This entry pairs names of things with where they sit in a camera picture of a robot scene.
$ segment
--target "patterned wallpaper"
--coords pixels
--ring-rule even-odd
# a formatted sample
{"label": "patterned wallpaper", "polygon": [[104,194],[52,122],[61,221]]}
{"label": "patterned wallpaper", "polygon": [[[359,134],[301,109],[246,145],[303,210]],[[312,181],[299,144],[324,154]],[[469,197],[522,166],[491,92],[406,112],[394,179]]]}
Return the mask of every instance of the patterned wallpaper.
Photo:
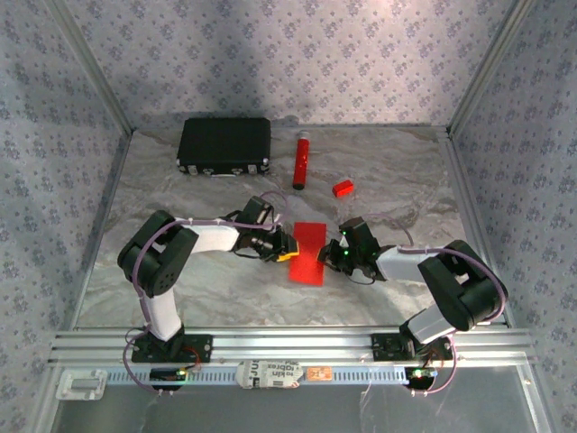
{"label": "patterned wallpaper", "polygon": [[511,0],[68,0],[136,128],[448,124]]}
{"label": "patterned wallpaper", "polygon": [[0,14],[0,431],[24,431],[70,319],[120,134],[40,1]]}
{"label": "patterned wallpaper", "polygon": [[518,324],[577,431],[577,4],[538,4],[458,138]]}

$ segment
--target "label sticker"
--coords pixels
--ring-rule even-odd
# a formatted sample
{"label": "label sticker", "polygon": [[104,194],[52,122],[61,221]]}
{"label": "label sticker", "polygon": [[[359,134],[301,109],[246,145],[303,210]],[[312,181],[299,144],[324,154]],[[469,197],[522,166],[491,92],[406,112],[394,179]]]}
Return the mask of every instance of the label sticker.
{"label": "label sticker", "polygon": [[236,381],[244,389],[297,388],[303,368],[296,361],[242,361]]}
{"label": "label sticker", "polygon": [[309,382],[330,382],[333,380],[332,367],[308,367],[307,380]]}

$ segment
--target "red tube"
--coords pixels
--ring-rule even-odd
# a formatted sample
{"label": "red tube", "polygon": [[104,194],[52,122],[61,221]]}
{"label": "red tube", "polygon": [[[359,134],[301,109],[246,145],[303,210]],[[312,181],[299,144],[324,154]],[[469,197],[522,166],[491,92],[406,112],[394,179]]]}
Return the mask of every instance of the red tube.
{"label": "red tube", "polygon": [[301,131],[298,134],[297,158],[295,159],[295,175],[292,179],[292,188],[304,189],[307,184],[309,134]]}

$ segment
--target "black case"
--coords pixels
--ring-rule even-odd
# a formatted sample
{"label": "black case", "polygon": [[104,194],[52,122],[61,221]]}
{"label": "black case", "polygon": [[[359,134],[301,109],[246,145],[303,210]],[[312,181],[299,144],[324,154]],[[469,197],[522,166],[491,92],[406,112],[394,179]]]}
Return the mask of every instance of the black case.
{"label": "black case", "polygon": [[184,123],[177,156],[182,172],[265,174],[269,159],[268,119],[188,119]]}

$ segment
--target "orange sticker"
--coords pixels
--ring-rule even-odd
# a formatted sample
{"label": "orange sticker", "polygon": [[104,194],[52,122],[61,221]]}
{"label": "orange sticker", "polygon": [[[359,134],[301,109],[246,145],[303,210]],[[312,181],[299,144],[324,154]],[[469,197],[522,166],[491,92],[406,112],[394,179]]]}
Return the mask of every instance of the orange sticker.
{"label": "orange sticker", "polygon": [[328,382],[333,380],[331,367],[308,367],[307,380],[310,382]]}

